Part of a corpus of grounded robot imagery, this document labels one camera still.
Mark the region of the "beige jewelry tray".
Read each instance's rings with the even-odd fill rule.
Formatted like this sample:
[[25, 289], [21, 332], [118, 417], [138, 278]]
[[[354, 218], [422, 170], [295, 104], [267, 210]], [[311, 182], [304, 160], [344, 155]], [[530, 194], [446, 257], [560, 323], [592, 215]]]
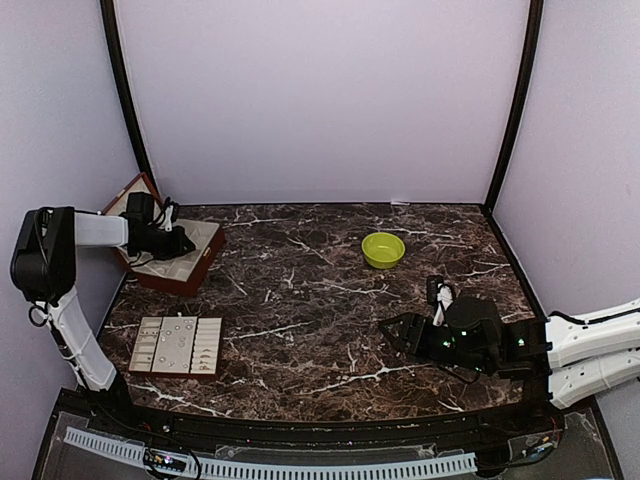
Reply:
[[134, 375], [216, 378], [222, 318], [143, 317], [128, 371]]

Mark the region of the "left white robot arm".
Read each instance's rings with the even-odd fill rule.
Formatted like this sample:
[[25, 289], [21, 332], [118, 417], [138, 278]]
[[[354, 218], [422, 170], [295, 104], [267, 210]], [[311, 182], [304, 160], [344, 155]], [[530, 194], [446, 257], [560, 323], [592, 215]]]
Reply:
[[124, 247], [132, 255], [147, 253], [153, 260], [173, 260], [196, 249], [185, 229], [173, 222], [169, 202], [154, 215], [154, 198], [137, 192], [124, 213], [102, 215], [71, 206], [41, 207], [25, 214], [10, 265], [15, 287], [27, 302], [30, 322], [47, 327], [80, 385], [107, 392], [118, 375], [103, 353], [80, 306], [76, 289], [76, 250], [79, 247]]

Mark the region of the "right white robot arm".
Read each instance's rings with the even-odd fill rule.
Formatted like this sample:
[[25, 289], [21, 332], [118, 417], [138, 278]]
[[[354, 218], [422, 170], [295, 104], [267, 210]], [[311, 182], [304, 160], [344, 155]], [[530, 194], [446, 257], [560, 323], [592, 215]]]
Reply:
[[489, 299], [440, 302], [434, 317], [404, 313], [378, 328], [391, 347], [439, 367], [461, 367], [534, 385], [510, 424], [534, 432], [549, 405], [566, 409], [639, 375], [639, 303], [571, 316], [504, 321]]

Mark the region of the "brown wooden jewelry box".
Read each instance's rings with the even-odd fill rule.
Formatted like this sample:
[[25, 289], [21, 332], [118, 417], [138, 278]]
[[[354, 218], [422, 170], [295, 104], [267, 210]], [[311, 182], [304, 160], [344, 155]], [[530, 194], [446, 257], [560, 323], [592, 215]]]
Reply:
[[121, 266], [131, 272], [146, 288], [164, 293], [195, 297], [217, 253], [225, 243], [222, 226], [214, 222], [178, 218], [173, 226], [181, 226], [195, 249], [170, 260], [153, 260], [143, 252], [130, 257], [125, 247], [112, 248]]

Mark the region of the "green plastic bowl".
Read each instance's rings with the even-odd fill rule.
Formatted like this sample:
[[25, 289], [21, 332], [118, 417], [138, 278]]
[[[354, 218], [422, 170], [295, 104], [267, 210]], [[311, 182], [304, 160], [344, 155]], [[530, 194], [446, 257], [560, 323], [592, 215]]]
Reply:
[[406, 247], [397, 236], [387, 232], [367, 235], [361, 243], [367, 264], [375, 269], [391, 269], [404, 257]]

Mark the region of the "black front rail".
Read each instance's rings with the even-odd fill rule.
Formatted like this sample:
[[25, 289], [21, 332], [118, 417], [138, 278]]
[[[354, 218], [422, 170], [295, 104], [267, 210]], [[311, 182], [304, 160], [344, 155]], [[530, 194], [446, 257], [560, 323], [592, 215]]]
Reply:
[[328, 378], [225, 373], [218, 379], [126, 378], [129, 412], [95, 408], [91, 426], [109, 433], [178, 441], [193, 449], [216, 444], [351, 449], [433, 443], [504, 451], [520, 435], [561, 439], [566, 422], [527, 385], [496, 378], [456, 378], [426, 365], [380, 367]]

